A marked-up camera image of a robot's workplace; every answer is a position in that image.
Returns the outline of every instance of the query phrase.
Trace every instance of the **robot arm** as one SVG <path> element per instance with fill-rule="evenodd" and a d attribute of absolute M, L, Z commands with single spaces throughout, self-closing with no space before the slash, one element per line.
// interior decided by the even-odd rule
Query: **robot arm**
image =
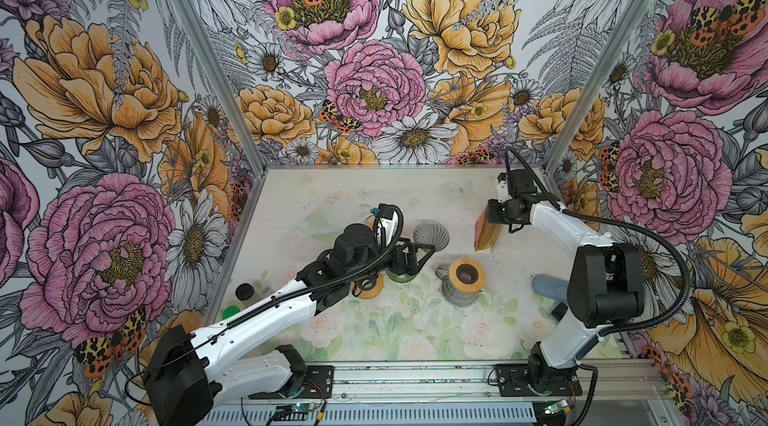
<path fill-rule="evenodd" d="M 284 329 L 334 306 L 350 294 L 350 284 L 355 291 L 366 291 L 385 269 L 397 275 L 421 271 L 435 246 L 399 237 L 402 216 L 397 207 L 379 205 L 373 212 L 376 233 L 362 224 L 347 226 L 333 249 L 272 296 L 188 335 L 177 326 L 160 338 L 141 376 L 161 426 L 192 426 L 216 404 L 248 394 L 293 397 L 307 373 L 295 349 L 280 346 L 264 356 L 241 358 Z"/>
<path fill-rule="evenodd" d="M 603 340 L 601 330 L 628 322 L 644 309 L 637 248 L 563 214 L 565 206 L 558 202 L 555 208 L 550 199 L 538 190 L 531 171 L 508 168 L 499 176 L 498 200 L 488 201 L 491 223 L 509 225 L 510 232 L 532 225 L 574 258 L 568 312 L 547 339 L 534 345 L 528 359 L 528 386 L 539 393 L 552 383 L 567 382 L 584 355 Z"/>

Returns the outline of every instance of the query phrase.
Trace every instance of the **green bottle cap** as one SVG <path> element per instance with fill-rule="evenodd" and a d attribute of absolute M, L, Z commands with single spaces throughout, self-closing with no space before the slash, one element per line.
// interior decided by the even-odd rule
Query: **green bottle cap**
<path fill-rule="evenodd" d="M 240 312 L 240 308 L 237 306 L 228 306 L 226 309 L 224 309 L 221 312 L 221 318 L 227 319 L 228 317 L 235 316 L 237 313 Z"/>

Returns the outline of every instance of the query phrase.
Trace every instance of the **wire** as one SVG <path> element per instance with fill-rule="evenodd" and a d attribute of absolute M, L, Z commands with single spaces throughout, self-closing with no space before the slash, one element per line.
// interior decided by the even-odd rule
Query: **wire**
<path fill-rule="evenodd" d="M 591 371 L 592 378 L 589 380 L 589 392 L 587 393 L 587 400 L 584 402 L 584 407 L 581 409 L 576 421 L 574 421 L 571 426 L 579 426 L 584 421 L 584 418 L 587 417 L 587 412 L 589 412 L 589 407 L 592 405 L 592 400 L 594 399 L 594 390 L 598 386 L 598 368 L 591 364 L 579 364 L 578 366 L 581 369 Z"/>
<path fill-rule="evenodd" d="M 667 321 L 667 319 L 672 318 L 683 307 L 687 298 L 690 296 L 690 271 L 688 271 L 688 267 L 686 267 L 686 262 L 683 259 L 683 256 L 680 254 L 680 252 L 677 251 L 677 248 L 675 248 L 666 239 L 662 238 L 660 235 L 656 234 L 655 232 L 649 231 L 646 228 L 642 228 L 638 225 L 632 224 L 631 222 L 616 221 L 615 219 L 600 218 L 597 216 L 580 214 L 578 212 L 573 212 L 569 209 L 562 208 L 561 205 L 553 199 L 554 196 L 550 194 L 549 190 L 547 190 L 547 187 L 544 186 L 541 179 L 539 179 L 539 177 L 536 175 L 534 170 L 531 168 L 531 165 L 522 157 L 522 155 L 520 155 L 519 152 L 515 151 L 512 146 L 507 146 L 505 150 L 512 152 L 513 156 L 520 162 L 520 164 L 522 164 L 525 170 L 528 171 L 528 173 L 533 177 L 533 180 L 536 182 L 536 185 L 539 187 L 539 189 L 546 194 L 550 204 L 552 204 L 554 208 L 560 210 L 562 214 L 571 216 L 576 219 L 581 219 L 582 221 L 600 222 L 602 224 L 612 225 L 618 228 L 630 229 L 632 231 L 639 232 L 642 235 L 646 235 L 647 237 L 653 239 L 654 241 L 662 245 L 672 255 L 675 262 L 677 262 L 677 267 L 680 269 L 680 277 L 682 278 L 683 284 L 680 286 L 680 293 L 675 298 L 674 303 L 672 303 L 672 306 L 669 306 L 667 310 L 660 313 L 659 315 L 654 316 L 645 321 L 633 322 L 626 325 L 610 326 L 608 328 L 603 328 L 600 330 L 598 335 L 607 336 L 615 332 L 628 332 L 628 331 L 636 331 L 638 329 L 652 328 L 653 326 L 660 325 L 661 323 Z M 504 154 L 504 163 L 507 166 L 507 171 L 509 171 L 509 154 Z"/>
<path fill-rule="evenodd" d="M 250 421 L 248 421 L 248 417 L 245 416 L 245 407 L 243 406 L 243 398 L 240 398 L 240 410 L 243 412 L 243 419 L 245 420 L 245 424 L 248 426 L 253 426 Z"/>
<path fill-rule="evenodd" d="M 491 374 L 493 374 L 493 372 L 497 370 L 498 368 L 493 368 L 491 372 L 488 373 L 488 377 L 485 378 L 485 383 L 488 384 L 488 386 L 498 386 L 498 374 L 496 374 L 496 384 L 491 384 Z"/>
<path fill-rule="evenodd" d="M 312 381 L 311 379 L 305 379 L 304 383 L 305 384 L 309 384 L 310 386 L 315 388 L 317 390 L 317 392 L 320 393 L 320 399 L 322 399 L 322 405 L 320 406 L 320 412 L 317 413 L 317 419 L 315 419 L 315 426 L 317 426 L 318 423 L 320 422 L 320 420 L 322 419 L 322 416 L 326 412 L 326 406 L 328 405 L 328 401 L 326 400 L 326 396 L 322 392 L 322 389 L 320 389 L 320 387 L 317 384 L 315 384 L 314 381 Z"/>
<path fill-rule="evenodd" d="M 395 232 L 392 235 L 392 239 L 390 239 L 389 244 L 384 249 L 384 251 L 382 251 L 381 254 L 379 254 L 370 263 L 368 263 L 368 265 L 366 265 L 365 267 L 363 267 L 362 269 L 360 269 L 358 271 L 353 271 L 353 272 L 351 272 L 349 274 L 346 274 L 346 275 L 344 275 L 342 277 L 338 277 L 337 279 L 332 279 L 331 281 L 328 281 L 328 282 L 325 282 L 325 283 L 322 283 L 322 284 L 319 284 L 319 285 L 314 285 L 314 286 L 310 286 L 310 287 L 304 287 L 303 289 L 300 289 L 300 290 L 294 291 L 294 292 L 290 292 L 290 293 L 287 293 L 287 294 L 282 295 L 282 296 L 277 296 L 277 297 L 273 296 L 272 301 L 269 301 L 269 302 L 263 304 L 262 306 L 257 307 L 253 311 L 248 311 L 245 315 L 237 317 L 237 318 L 233 319 L 232 321 L 226 323 L 225 328 L 222 329 L 220 332 L 217 332 L 215 335 L 212 335 L 210 338 L 206 339 L 204 342 L 201 342 L 200 344 L 197 344 L 197 346 L 195 346 L 194 348 L 192 348 L 188 352 L 185 352 L 184 354 L 181 354 L 178 358 L 174 358 L 174 359 L 172 359 L 172 360 L 170 360 L 168 362 L 162 363 L 160 366 L 157 366 L 155 368 L 145 368 L 143 371 L 139 371 L 136 374 L 133 374 L 125 382 L 125 386 L 124 386 L 123 392 L 131 400 L 133 400 L 134 402 L 137 402 L 139 404 L 143 404 L 144 406 L 150 406 L 151 407 L 152 404 L 140 401 L 140 400 L 134 398 L 133 396 L 131 396 L 130 393 L 128 392 L 128 385 L 129 385 L 129 383 L 134 378 L 137 378 L 138 376 L 146 374 L 146 373 L 155 372 L 155 371 L 157 371 L 159 369 L 165 368 L 169 364 L 172 364 L 172 363 L 175 363 L 176 361 L 179 361 L 181 358 L 186 358 L 188 354 L 192 354 L 197 349 L 202 348 L 204 345 L 212 343 L 212 342 L 215 342 L 218 339 L 219 336 L 223 335 L 225 332 L 229 331 L 230 329 L 235 328 L 235 327 L 237 327 L 237 326 L 247 322 L 251 318 L 260 315 L 261 313 L 263 313 L 267 309 L 271 309 L 272 307 L 277 307 L 281 302 L 289 301 L 290 299 L 294 299 L 296 297 L 300 297 L 300 296 L 303 296 L 303 295 L 312 294 L 313 292 L 322 291 L 323 289 L 328 289 L 328 288 L 331 288 L 331 287 L 336 287 L 336 286 L 344 284 L 346 282 L 350 282 L 350 280 L 354 279 L 355 277 L 360 277 L 361 275 L 365 275 L 367 272 L 372 271 L 374 268 L 376 268 L 379 265 L 379 263 L 381 263 L 384 259 L 386 259 L 386 257 L 389 255 L 389 253 L 391 253 L 396 248 L 397 242 L 400 239 L 400 234 L 402 233 L 402 226 L 403 226 L 403 224 L 405 222 L 404 221 L 404 216 L 402 214 L 402 210 L 400 210 L 400 208 L 397 207 L 394 204 L 386 205 L 383 208 L 379 209 L 379 214 L 376 215 L 376 219 L 380 219 L 384 215 L 384 213 L 387 212 L 387 211 L 394 211 L 395 214 L 397 214 L 397 216 L 398 216 L 398 222 L 397 222 L 397 226 L 395 227 Z M 330 251 L 331 250 L 329 249 L 329 250 L 325 250 L 322 253 L 320 253 L 320 256 L 318 257 L 318 260 L 320 260 L 326 254 L 328 254 L 328 252 L 330 252 Z"/>

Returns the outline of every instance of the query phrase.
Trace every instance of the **gray shell-shaped bowl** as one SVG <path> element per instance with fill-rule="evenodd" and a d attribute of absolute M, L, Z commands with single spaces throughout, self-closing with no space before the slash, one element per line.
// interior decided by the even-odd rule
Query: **gray shell-shaped bowl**
<path fill-rule="evenodd" d="M 435 246 L 436 251 L 442 251 L 451 240 L 448 229 L 439 222 L 424 221 L 413 230 L 413 240 L 422 244 Z"/>

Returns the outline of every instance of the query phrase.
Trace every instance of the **floral tablecloth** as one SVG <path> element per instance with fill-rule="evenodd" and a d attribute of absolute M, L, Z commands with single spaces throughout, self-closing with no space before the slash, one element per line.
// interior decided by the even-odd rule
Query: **floral tablecloth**
<path fill-rule="evenodd" d="M 422 220 L 435 219 L 451 234 L 448 247 L 436 253 L 413 281 L 400 284 L 385 276 L 377 297 L 348 296 L 265 342 L 254 354 L 293 344 L 310 362 L 526 358 L 537 339 L 530 325 L 538 322 L 546 332 L 555 325 L 549 315 L 555 301 L 533 294 L 532 275 L 547 272 L 567 278 L 572 260 L 533 228 L 502 235 L 492 253 L 474 252 L 475 220 L 494 196 L 498 172 L 272 170 L 219 309 L 237 304 L 234 289 L 241 282 L 250 282 L 257 295 L 266 297 L 294 278 L 319 251 L 332 246 L 335 234 L 311 236 L 296 230 L 318 199 L 325 208 L 341 210 L 336 214 L 341 222 L 344 215 L 365 214 L 366 201 L 390 202 L 406 216 L 404 237 Z M 434 271 L 463 256 L 479 261 L 488 278 L 475 304 L 456 307 L 443 299 Z M 612 339 L 591 355 L 621 356 Z"/>

